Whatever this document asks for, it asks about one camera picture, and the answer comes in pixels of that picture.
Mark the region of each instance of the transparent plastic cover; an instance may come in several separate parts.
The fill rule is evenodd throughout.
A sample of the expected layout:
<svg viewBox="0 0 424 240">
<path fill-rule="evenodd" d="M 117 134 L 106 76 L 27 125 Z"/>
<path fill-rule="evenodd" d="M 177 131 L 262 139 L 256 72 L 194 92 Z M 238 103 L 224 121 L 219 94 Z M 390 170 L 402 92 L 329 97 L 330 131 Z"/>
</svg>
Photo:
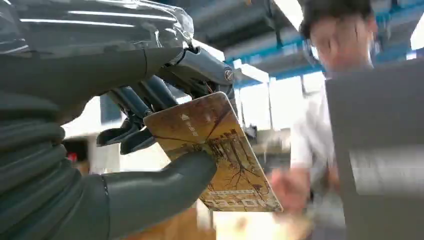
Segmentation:
<svg viewBox="0 0 424 240">
<path fill-rule="evenodd" d="M 149 0 L 0 1 L 0 55 L 65 58 L 184 47 L 192 18 Z"/>
</svg>

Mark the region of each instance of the red object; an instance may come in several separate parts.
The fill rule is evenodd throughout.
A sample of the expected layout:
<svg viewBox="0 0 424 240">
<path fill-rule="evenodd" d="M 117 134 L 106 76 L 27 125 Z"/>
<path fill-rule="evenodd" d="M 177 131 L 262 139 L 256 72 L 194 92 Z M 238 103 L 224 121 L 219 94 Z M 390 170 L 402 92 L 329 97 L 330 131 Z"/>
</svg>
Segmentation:
<svg viewBox="0 0 424 240">
<path fill-rule="evenodd" d="M 75 152 L 69 152 L 68 154 L 67 154 L 67 158 L 69 159 L 69 160 L 71 160 L 71 162 L 76 162 L 77 161 L 77 154 L 75 153 Z"/>
</svg>

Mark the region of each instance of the white shirt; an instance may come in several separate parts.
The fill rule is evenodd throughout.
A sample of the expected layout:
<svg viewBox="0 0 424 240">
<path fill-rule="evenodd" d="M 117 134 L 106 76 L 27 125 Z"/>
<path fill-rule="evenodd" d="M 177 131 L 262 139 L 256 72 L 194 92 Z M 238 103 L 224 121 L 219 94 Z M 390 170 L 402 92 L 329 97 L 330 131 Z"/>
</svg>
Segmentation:
<svg viewBox="0 0 424 240">
<path fill-rule="evenodd" d="M 290 142 L 291 167 L 312 168 L 333 163 L 333 133 L 324 87 L 305 100 L 291 128 Z"/>
<path fill-rule="evenodd" d="M 299 118 L 291 128 L 291 167 L 310 169 L 311 188 L 315 200 L 308 207 L 314 220 L 328 226 L 344 228 L 343 205 L 339 196 L 327 192 L 321 179 L 327 166 L 334 164 L 335 152 L 327 94 L 323 87 L 320 92 L 307 98 Z"/>
</svg>

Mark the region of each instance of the fluorescent light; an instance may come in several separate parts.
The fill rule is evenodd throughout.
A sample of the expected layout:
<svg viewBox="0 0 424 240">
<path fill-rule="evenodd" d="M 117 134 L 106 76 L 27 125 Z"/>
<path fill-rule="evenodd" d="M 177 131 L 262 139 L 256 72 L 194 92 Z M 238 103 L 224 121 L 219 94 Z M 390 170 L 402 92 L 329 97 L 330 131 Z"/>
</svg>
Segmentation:
<svg viewBox="0 0 424 240">
<path fill-rule="evenodd" d="M 274 0 L 274 2 L 296 30 L 299 30 L 304 15 L 298 0 Z"/>
<path fill-rule="evenodd" d="M 20 21 L 24 23 L 85 24 L 85 25 L 100 25 L 100 26 L 127 27 L 127 28 L 135 27 L 134 25 L 130 25 L 130 24 L 119 24 L 119 23 L 98 22 L 98 21 L 75 21 L 75 20 L 30 19 L 30 18 L 22 18 Z"/>
<path fill-rule="evenodd" d="M 412 50 L 424 48 L 424 14 L 416 25 L 410 41 Z"/>
<path fill-rule="evenodd" d="M 134 14 L 134 13 L 121 13 L 121 12 L 103 12 L 103 11 L 68 11 L 70 14 L 81 14 L 81 15 L 98 15 L 98 16 L 118 16 L 118 17 L 129 17 L 129 18 L 142 18 L 142 19 L 159 19 L 176 22 L 177 20 L 173 17 L 168 16 L 157 16 L 148 14 Z"/>
<path fill-rule="evenodd" d="M 245 63 L 242 64 L 239 69 L 243 75 L 246 75 L 261 83 L 268 83 L 270 81 L 270 75 L 267 72 L 262 71 L 252 65 Z"/>
<path fill-rule="evenodd" d="M 220 51 L 220 50 L 218 50 L 216 48 L 213 48 L 213 47 L 211 47 L 211 46 L 209 46 L 209 45 L 207 45 L 207 44 L 205 44 L 203 42 L 200 42 L 200 41 L 198 41 L 196 39 L 193 39 L 191 41 L 191 43 L 193 44 L 193 47 L 201 47 L 201 48 L 203 48 L 204 50 L 206 50 L 208 53 L 210 53 L 212 56 L 214 56 L 219 61 L 222 61 L 222 62 L 225 61 L 224 52 L 222 52 L 222 51 Z"/>
</svg>

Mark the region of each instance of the human hand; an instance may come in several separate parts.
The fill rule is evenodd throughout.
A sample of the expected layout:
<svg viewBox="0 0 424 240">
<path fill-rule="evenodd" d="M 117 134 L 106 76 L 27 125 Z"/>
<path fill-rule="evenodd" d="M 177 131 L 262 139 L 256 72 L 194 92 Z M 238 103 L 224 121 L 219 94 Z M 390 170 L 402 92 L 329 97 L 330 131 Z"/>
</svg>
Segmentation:
<svg viewBox="0 0 424 240">
<path fill-rule="evenodd" d="M 310 196 L 308 169 L 291 168 L 287 171 L 275 169 L 271 173 L 270 184 L 285 213 L 303 212 Z"/>
<path fill-rule="evenodd" d="M 340 192 L 340 179 L 339 179 L 339 170 L 337 166 L 329 166 L 327 172 L 328 185 L 331 189 L 335 190 L 337 193 Z"/>
</svg>

